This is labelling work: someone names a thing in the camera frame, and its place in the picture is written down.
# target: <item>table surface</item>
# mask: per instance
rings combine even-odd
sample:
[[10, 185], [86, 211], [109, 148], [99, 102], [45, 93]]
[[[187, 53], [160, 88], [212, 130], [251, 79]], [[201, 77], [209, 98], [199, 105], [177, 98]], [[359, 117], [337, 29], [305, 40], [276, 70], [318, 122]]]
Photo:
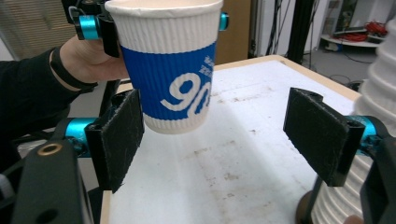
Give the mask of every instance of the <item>table surface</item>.
[[102, 223], [294, 223], [316, 177], [283, 132], [290, 87], [342, 114], [358, 93], [280, 56], [215, 66], [205, 123], [143, 136]]

